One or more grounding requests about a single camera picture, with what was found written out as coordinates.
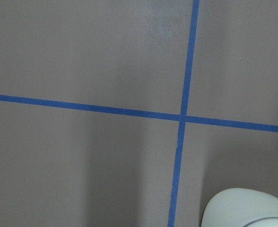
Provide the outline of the cream plastic basket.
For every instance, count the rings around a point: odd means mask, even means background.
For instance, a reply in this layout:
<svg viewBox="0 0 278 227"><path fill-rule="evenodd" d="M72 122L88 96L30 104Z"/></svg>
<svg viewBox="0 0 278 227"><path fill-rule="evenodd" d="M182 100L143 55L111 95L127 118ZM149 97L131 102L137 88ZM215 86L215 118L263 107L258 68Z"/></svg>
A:
<svg viewBox="0 0 278 227"><path fill-rule="evenodd" d="M217 193L206 205L202 227L278 227L278 198L244 188Z"/></svg>

